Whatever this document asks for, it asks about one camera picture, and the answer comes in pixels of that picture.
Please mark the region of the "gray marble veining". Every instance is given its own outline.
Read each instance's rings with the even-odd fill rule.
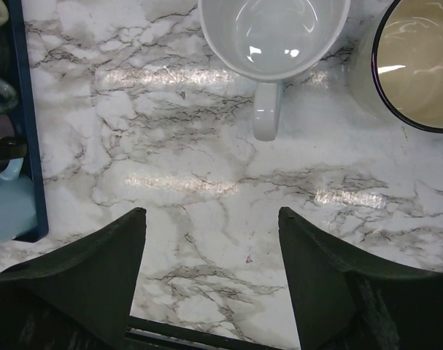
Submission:
[[[196,0],[23,0],[50,235],[0,271],[148,209],[131,314],[298,348],[277,236],[290,206],[362,249],[443,271],[443,135],[365,113],[347,64],[388,0],[353,1],[339,41],[288,86],[278,139],[252,136],[255,83],[205,42]]]

